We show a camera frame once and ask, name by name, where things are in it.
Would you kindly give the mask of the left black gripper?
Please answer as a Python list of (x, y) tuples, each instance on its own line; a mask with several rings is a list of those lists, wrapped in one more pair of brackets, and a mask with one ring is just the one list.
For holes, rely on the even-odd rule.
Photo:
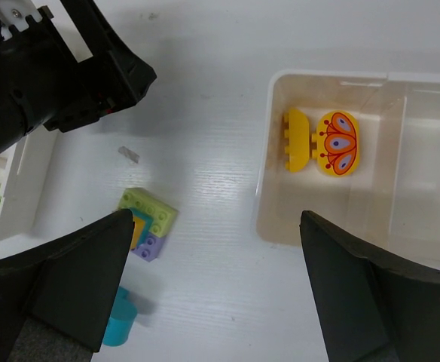
[(90, 57), (76, 60), (47, 7), (0, 1), (0, 154), (37, 127), (68, 132), (135, 106), (156, 80), (92, 1), (63, 7)]

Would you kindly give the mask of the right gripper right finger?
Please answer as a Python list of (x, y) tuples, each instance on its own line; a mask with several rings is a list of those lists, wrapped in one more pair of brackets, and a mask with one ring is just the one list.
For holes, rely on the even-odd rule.
[(300, 236), (330, 361), (440, 361), (440, 270), (312, 211)]

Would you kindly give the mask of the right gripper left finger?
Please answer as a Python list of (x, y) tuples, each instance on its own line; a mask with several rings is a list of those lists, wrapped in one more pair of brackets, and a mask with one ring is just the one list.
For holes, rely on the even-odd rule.
[(89, 361), (102, 345), (134, 223), (123, 209), (0, 259), (0, 361)]

